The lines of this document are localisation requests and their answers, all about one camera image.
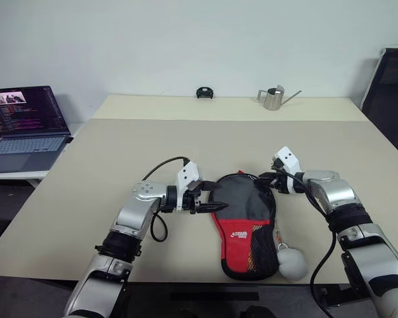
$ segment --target laptop trackpad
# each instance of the laptop trackpad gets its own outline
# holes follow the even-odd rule
[[[0,156],[0,172],[17,172],[27,162],[30,154],[13,154]]]

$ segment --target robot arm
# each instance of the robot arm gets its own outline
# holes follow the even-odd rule
[[[189,209],[191,213],[223,209],[224,203],[201,203],[200,190],[211,188],[203,182],[195,163],[187,163],[177,175],[176,185],[141,181],[114,220],[98,253],[91,259],[83,278],[78,282],[68,303],[65,317],[108,318],[121,308],[133,261],[140,256],[140,244],[151,224],[153,213]]]
[[[370,297],[380,317],[398,318],[398,252],[372,222],[348,182],[333,171],[302,172],[287,147],[275,155],[273,168],[279,171],[273,174],[273,187],[282,193],[308,191],[320,202],[329,229],[337,234],[344,251],[342,262],[356,293]]]

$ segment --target black mesh pocket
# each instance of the black mesh pocket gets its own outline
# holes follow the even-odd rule
[[[248,272],[273,275],[279,268],[273,242],[273,226],[257,226],[252,232]]]

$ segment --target printed logo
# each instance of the printed logo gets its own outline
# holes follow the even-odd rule
[[[246,239],[247,232],[233,232],[230,237],[238,237],[239,239]]]

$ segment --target white wall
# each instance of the white wall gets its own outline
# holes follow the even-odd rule
[[[110,93],[362,98],[398,0],[0,0],[0,87],[51,85],[68,121]]]

